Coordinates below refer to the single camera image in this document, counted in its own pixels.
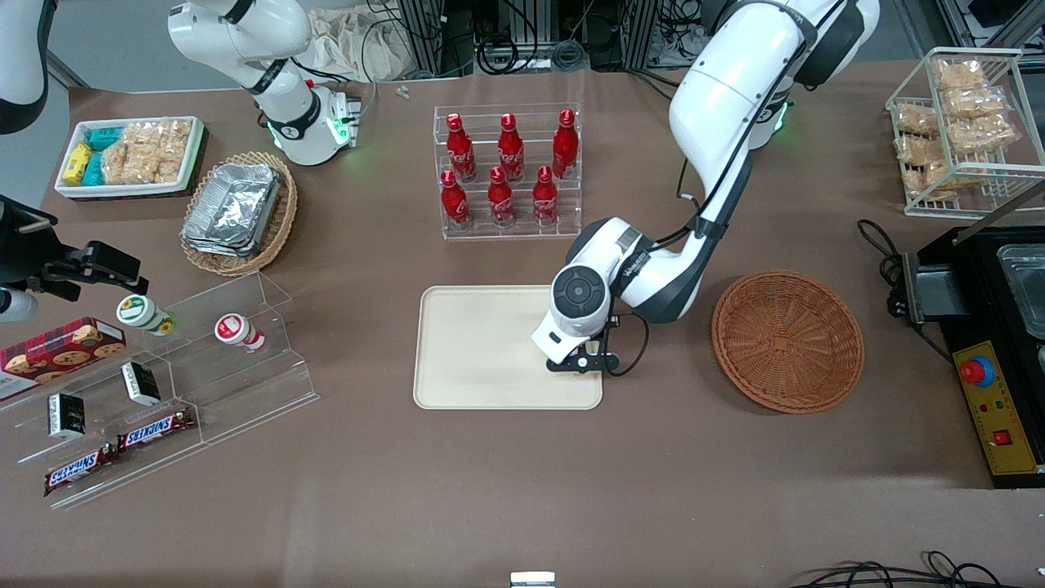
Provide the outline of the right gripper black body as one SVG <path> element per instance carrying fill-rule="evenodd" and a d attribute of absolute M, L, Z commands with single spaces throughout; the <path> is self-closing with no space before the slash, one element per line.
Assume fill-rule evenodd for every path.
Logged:
<path fill-rule="evenodd" d="M 5 196 L 1 202 L 1 283 L 25 282 L 64 258 L 55 216 Z"/>

